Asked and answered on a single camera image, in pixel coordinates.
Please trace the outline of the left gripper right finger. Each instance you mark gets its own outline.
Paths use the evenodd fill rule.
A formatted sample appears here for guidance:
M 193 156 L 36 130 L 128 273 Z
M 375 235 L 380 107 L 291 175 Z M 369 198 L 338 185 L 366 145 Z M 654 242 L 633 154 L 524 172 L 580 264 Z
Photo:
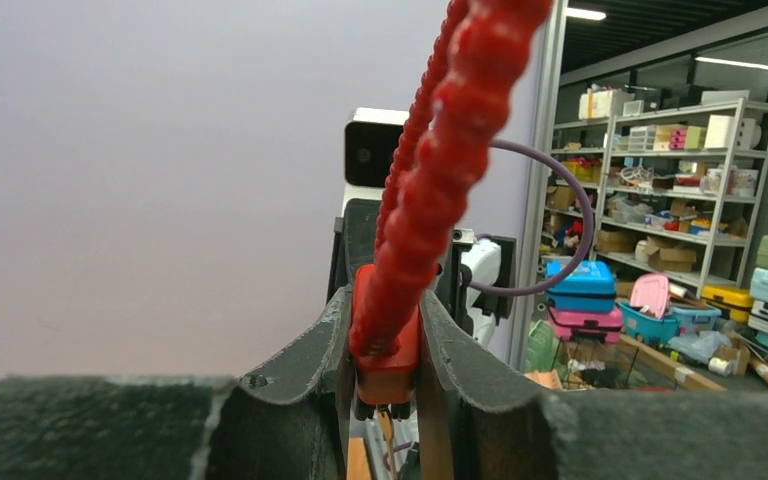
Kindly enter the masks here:
M 768 479 L 768 394 L 555 392 L 419 308 L 425 479 Z

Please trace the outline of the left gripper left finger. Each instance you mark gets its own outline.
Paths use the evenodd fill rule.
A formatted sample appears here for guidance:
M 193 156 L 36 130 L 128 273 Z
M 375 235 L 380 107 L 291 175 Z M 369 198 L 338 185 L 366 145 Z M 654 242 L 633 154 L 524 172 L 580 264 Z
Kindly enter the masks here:
M 342 479 L 351 290 L 240 376 L 0 380 L 0 479 Z

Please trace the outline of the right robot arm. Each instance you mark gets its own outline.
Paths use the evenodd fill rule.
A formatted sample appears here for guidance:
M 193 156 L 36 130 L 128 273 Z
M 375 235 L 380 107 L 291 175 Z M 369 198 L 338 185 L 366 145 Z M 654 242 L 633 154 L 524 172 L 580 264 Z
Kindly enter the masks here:
M 512 296 L 496 290 L 513 289 L 516 267 L 516 240 L 512 237 L 478 234 L 473 245 L 461 255 L 463 327 L 482 347 L 488 348 L 501 320 L 510 316 Z

